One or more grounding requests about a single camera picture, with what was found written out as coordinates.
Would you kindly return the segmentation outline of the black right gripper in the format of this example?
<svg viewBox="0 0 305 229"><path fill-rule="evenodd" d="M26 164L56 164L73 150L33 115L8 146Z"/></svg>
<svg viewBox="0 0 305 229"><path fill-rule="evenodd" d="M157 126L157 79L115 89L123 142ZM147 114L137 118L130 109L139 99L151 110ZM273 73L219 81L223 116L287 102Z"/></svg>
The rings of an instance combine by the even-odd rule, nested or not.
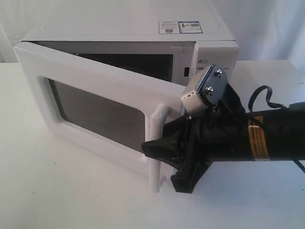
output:
<svg viewBox="0 0 305 229"><path fill-rule="evenodd" d="M177 170L170 178L177 193L193 193L212 162L252 161L247 121L238 94L227 84L216 106L166 123L160 138L142 143L142 152Z"/></svg>

